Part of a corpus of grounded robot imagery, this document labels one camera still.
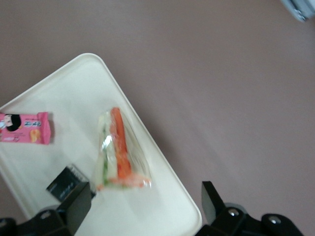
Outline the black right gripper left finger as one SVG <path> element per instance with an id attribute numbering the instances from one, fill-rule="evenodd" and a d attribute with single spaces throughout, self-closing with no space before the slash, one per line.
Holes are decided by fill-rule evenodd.
<path id="1" fill-rule="evenodd" d="M 13 218 L 0 220 L 2 236 L 73 236 L 92 204 L 90 184 L 79 183 L 56 208 L 40 211 L 32 219 L 17 224 Z"/>

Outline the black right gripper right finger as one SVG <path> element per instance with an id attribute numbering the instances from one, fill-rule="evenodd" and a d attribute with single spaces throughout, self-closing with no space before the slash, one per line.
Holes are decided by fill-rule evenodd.
<path id="1" fill-rule="evenodd" d="M 197 236 L 301 236 L 302 232 L 287 217 L 264 214 L 251 217 L 240 205 L 225 204 L 211 181 L 202 182 L 201 201 L 207 224 Z"/>

